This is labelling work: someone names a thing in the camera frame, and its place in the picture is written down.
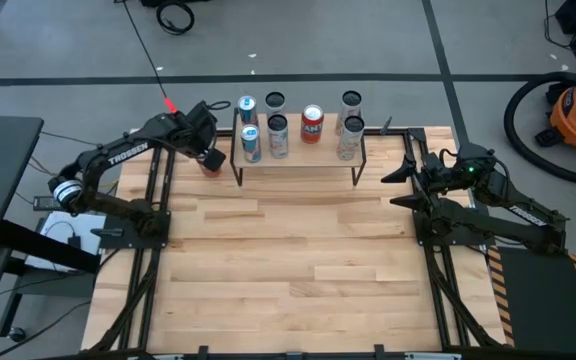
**wooden workbench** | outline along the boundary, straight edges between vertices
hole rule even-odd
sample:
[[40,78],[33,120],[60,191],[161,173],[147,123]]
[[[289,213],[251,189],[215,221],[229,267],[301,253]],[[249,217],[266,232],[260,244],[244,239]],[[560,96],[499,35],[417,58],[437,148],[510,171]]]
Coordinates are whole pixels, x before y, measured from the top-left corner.
[[[449,127],[428,127],[426,135],[431,152],[455,149]],[[386,351],[439,350],[411,212],[388,203],[411,193],[411,185],[379,181],[401,164],[403,141],[368,136],[365,142],[368,162],[356,188],[347,169],[335,168],[246,169],[240,188],[227,165],[208,179],[194,161],[177,156],[173,223],[148,350],[360,352],[374,344]],[[217,146],[230,153],[229,138]],[[124,163],[119,197],[144,196],[150,159],[148,152]],[[465,193],[454,198],[468,202]],[[483,256],[465,247],[452,254],[464,303],[505,342]],[[123,250],[100,273],[82,348],[100,339],[124,305],[132,259],[133,251]],[[446,315],[456,343],[452,311]]]

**blue soda can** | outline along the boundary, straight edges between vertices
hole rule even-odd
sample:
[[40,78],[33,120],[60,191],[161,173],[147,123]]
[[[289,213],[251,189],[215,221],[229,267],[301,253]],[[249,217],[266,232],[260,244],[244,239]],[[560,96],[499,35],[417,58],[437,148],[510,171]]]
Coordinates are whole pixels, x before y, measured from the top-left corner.
[[257,119],[257,100],[252,96],[242,96],[237,103],[239,106],[239,115],[244,125],[252,124],[259,127]]
[[259,128],[255,125],[244,125],[241,129],[241,144],[244,147],[244,159],[255,163],[261,160]]

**orange vacuum cleaner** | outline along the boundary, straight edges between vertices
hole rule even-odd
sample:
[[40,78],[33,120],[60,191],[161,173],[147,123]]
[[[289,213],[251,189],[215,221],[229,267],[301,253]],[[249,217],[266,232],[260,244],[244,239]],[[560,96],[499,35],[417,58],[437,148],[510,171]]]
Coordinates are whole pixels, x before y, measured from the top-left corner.
[[553,106],[548,113],[551,127],[535,136],[539,146],[551,147],[566,143],[576,147],[576,74],[553,72],[541,75],[522,86],[511,98],[504,114],[504,130],[513,148],[537,167],[565,180],[576,183],[576,172],[567,170],[542,158],[528,148],[517,135],[514,124],[515,111],[521,100],[532,90],[552,83],[546,99]]

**silver can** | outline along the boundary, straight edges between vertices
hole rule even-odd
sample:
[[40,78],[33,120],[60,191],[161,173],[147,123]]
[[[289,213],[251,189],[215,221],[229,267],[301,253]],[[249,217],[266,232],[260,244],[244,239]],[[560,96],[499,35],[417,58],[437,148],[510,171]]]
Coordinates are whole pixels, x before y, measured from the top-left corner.
[[237,102],[239,107],[239,116],[244,125],[252,124],[259,127],[259,119],[257,118],[257,100],[252,96],[242,96]]
[[341,160],[352,160],[357,149],[361,146],[361,137],[364,135],[364,121],[359,116],[349,116],[344,120],[337,156]]
[[341,96],[341,109],[337,115],[337,126],[335,133],[341,135],[344,121],[349,116],[359,116],[361,114],[361,95],[354,90],[346,91]]
[[288,156],[288,120],[285,116],[276,114],[268,119],[268,142],[274,158]]
[[266,115],[268,115],[268,119],[276,114],[283,115],[285,102],[284,94],[280,92],[273,91],[266,95]]
[[261,160],[259,128],[255,125],[244,125],[241,129],[241,145],[244,148],[244,159],[255,163]]

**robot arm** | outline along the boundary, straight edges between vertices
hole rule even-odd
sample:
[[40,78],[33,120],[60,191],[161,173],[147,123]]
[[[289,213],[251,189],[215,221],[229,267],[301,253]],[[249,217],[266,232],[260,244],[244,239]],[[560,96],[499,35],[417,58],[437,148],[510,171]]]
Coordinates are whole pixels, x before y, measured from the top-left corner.
[[140,236],[153,236],[159,230],[156,211],[143,199],[126,201],[98,192],[101,176],[111,167],[157,147],[202,159],[205,167],[216,170],[226,158],[214,148],[216,121],[203,101],[188,115],[159,114],[140,130],[124,133],[111,143],[81,153],[75,162],[50,179],[50,191],[61,206],[73,214],[95,210],[129,219]]
[[[519,192],[506,175],[495,170],[499,161],[485,148],[464,144],[452,168],[446,167],[442,156],[431,153],[422,158],[420,172],[411,158],[404,158],[401,168],[384,177],[382,182],[404,182],[413,179],[417,192],[392,199],[395,205],[419,211],[430,231],[445,236],[455,227],[464,226],[486,237],[499,236],[521,242],[538,253],[559,253],[565,250],[566,218],[549,210]],[[448,191],[472,189],[475,199],[493,207],[503,207],[529,222],[519,224],[464,208],[459,203],[440,198]]]

